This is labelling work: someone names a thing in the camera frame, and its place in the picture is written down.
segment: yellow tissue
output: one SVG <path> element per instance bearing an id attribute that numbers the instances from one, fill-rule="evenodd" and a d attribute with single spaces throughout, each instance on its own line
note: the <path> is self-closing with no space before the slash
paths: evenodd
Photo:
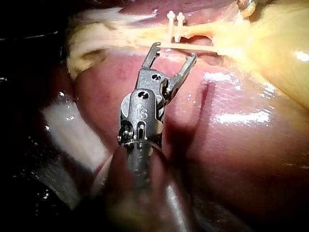
<path id="1" fill-rule="evenodd" d="M 213 44 L 309 109 L 309 3 L 292 2 L 257 7 L 248 24 L 212 25 Z"/>

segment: metal pivot screw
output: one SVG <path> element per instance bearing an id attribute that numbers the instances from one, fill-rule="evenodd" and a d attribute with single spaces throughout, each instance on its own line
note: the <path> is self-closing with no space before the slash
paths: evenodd
<path id="1" fill-rule="evenodd" d="M 151 76 L 151 79 L 153 79 L 154 81 L 159 81 L 161 80 L 161 76 L 159 74 L 154 74 Z"/>
<path id="2" fill-rule="evenodd" d="M 139 97 L 139 99 L 148 99 L 149 94 L 146 91 L 141 91 L 141 92 L 138 93 L 138 97 Z"/>

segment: yellow fat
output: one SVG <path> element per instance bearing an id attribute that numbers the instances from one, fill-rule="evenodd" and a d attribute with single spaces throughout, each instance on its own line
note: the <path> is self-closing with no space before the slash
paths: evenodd
<path id="1" fill-rule="evenodd" d="M 309 109 L 308 1 L 271 4 L 250 20 L 245 27 L 225 25 L 214 30 L 213 43 L 220 55 L 231 57 L 246 72 L 259 73 Z"/>

